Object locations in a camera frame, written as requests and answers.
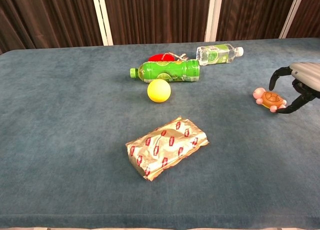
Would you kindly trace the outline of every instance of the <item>water bottle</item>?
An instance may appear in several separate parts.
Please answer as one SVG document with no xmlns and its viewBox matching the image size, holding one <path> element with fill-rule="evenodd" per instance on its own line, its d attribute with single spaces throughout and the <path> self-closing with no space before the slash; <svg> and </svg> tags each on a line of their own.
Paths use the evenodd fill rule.
<svg viewBox="0 0 320 230">
<path fill-rule="evenodd" d="M 196 59 L 201 66 L 220 63 L 231 63 L 235 57 L 244 54 L 242 47 L 233 47 L 230 44 L 201 46 L 196 50 Z"/>
</svg>

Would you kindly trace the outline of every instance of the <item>tennis ball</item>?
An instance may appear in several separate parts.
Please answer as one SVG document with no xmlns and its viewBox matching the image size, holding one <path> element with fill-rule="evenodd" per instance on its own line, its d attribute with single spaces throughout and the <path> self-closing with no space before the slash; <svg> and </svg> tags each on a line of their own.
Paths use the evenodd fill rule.
<svg viewBox="0 0 320 230">
<path fill-rule="evenodd" d="M 162 103 L 169 99 L 171 87 L 167 81 L 156 79 L 148 85 L 147 93 L 152 101 Z"/>
</svg>

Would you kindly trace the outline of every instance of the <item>red object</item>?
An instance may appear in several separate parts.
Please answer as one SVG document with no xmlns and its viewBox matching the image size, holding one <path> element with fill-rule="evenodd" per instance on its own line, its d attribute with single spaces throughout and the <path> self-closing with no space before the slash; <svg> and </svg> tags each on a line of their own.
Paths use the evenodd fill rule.
<svg viewBox="0 0 320 230">
<path fill-rule="evenodd" d="M 162 161 L 162 167 L 164 167 L 167 164 L 168 164 L 168 158 L 165 157 Z"/>
<path fill-rule="evenodd" d="M 185 137 L 188 137 L 188 136 L 189 136 L 189 129 L 186 129 L 186 130 L 184 131 L 184 136 L 185 136 Z"/>
<path fill-rule="evenodd" d="M 135 152 L 135 146 L 132 146 L 130 148 L 130 155 L 133 156 L 134 155 L 134 152 Z"/>
<path fill-rule="evenodd" d="M 181 125 L 181 122 L 178 121 L 178 122 L 176 123 L 176 125 L 175 125 L 175 129 L 176 129 L 176 130 L 179 130 L 180 125 Z"/>
<path fill-rule="evenodd" d="M 175 142 L 175 137 L 174 136 L 170 137 L 169 146 L 173 146 L 174 142 Z"/>
<path fill-rule="evenodd" d="M 175 61 L 175 58 L 168 54 L 158 54 L 151 56 L 148 61 Z"/>
<path fill-rule="evenodd" d="M 198 138 L 196 137 L 192 143 L 192 147 L 195 148 L 198 143 Z"/>
<path fill-rule="evenodd" d="M 183 148 L 183 147 L 180 147 L 180 148 L 179 148 L 179 151 L 178 151 L 178 156 L 180 156 L 183 151 L 184 151 L 184 148 Z"/>
<path fill-rule="evenodd" d="M 154 147 L 154 150 L 153 150 L 153 155 L 154 155 L 154 156 L 157 156 L 157 155 L 158 155 L 158 152 L 159 152 L 159 146 L 155 146 L 155 147 Z"/>
<path fill-rule="evenodd" d="M 138 166 L 140 166 L 141 162 L 142 162 L 142 156 L 139 156 L 136 160 L 136 163 Z"/>
<path fill-rule="evenodd" d="M 145 175 L 146 175 L 146 176 L 148 176 L 148 175 L 150 174 L 150 168 L 149 168 L 149 167 L 147 167 L 147 168 L 146 168 L 146 170 L 145 170 L 144 172 L 145 172 Z"/>
<path fill-rule="evenodd" d="M 151 137 L 148 137 L 148 138 L 145 140 L 145 145 L 146 145 L 146 146 L 149 146 L 149 145 L 150 145 L 150 142 L 151 142 Z"/>
</svg>

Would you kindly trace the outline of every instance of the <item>green bottle cap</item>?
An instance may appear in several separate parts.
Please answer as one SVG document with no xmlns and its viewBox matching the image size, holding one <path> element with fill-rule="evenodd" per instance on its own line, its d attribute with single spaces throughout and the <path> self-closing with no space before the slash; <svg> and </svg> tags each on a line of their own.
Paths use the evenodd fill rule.
<svg viewBox="0 0 320 230">
<path fill-rule="evenodd" d="M 130 68 L 130 77 L 137 78 L 136 68 Z"/>
</svg>

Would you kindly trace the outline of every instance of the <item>snack wrapper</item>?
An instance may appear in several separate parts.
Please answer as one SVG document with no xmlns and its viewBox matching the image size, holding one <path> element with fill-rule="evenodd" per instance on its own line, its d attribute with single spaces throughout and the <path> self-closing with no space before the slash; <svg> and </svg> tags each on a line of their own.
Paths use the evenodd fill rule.
<svg viewBox="0 0 320 230">
<path fill-rule="evenodd" d="M 193 122 L 178 117 L 128 142 L 126 147 L 131 164 L 145 179 L 153 181 L 164 170 L 177 165 L 208 143 L 206 134 Z"/>
</svg>

